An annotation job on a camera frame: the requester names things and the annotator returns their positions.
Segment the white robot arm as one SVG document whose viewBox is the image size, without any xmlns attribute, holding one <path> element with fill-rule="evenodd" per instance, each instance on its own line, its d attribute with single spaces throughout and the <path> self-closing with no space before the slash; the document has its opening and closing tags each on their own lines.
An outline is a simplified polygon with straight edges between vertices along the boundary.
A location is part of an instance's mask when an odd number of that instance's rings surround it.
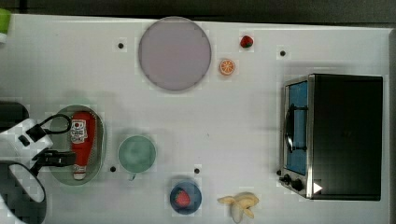
<svg viewBox="0 0 396 224">
<path fill-rule="evenodd" d="M 76 153 L 52 149 L 50 130 L 25 119 L 1 132 L 1 199 L 22 224 L 42 224 L 47 214 L 46 190 L 38 174 L 43 167 L 73 165 Z"/>
</svg>

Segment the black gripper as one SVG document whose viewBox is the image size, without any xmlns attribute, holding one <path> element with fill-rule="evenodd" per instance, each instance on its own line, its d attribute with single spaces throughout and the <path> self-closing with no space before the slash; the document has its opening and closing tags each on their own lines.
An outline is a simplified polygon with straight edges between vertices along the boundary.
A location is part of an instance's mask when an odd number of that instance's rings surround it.
<svg viewBox="0 0 396 224">
<path fill-rule="evenodd" d="M 77 154 L 73 151 L 57 151 L 57 150 L 43 150 L 32 158 L 34 165 L 30 169 L 34 176 L 38 176 L 39 171 L 44 166 L 54 166 L 54 167 L 65 167 L 74 165 L 74 160 L 63 160 L 55 159 L 49 160 L 51 158 L 76 158 Z"/>
</svg>

